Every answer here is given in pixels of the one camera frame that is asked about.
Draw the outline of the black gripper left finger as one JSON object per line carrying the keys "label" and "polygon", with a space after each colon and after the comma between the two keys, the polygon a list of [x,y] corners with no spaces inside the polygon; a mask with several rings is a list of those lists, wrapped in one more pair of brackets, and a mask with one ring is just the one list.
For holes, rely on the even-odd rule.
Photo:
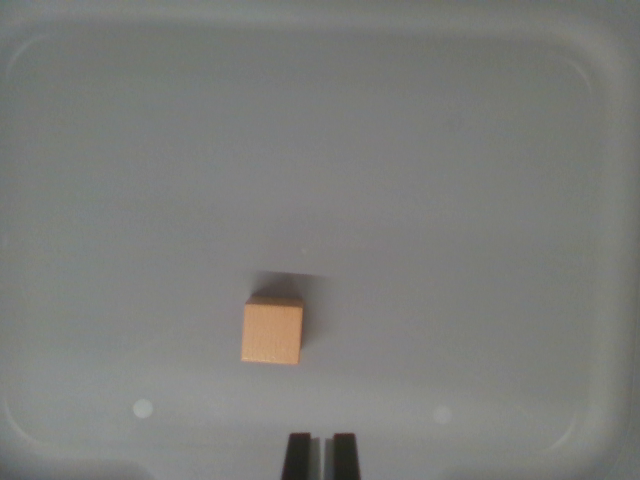
{"label": "black gripper left finger", "polygon": [[320,480],[320,439],[309,432],[291,433],[281,470],[282,480]]}

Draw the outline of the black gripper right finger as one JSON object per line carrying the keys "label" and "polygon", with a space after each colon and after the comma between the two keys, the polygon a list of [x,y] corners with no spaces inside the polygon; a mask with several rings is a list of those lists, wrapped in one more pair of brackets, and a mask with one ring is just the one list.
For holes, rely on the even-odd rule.
{"label": "black gripper right finger", "polygon": [[325,480],[360,480],[357,437],[354,433],[336,433],[324,444]]}

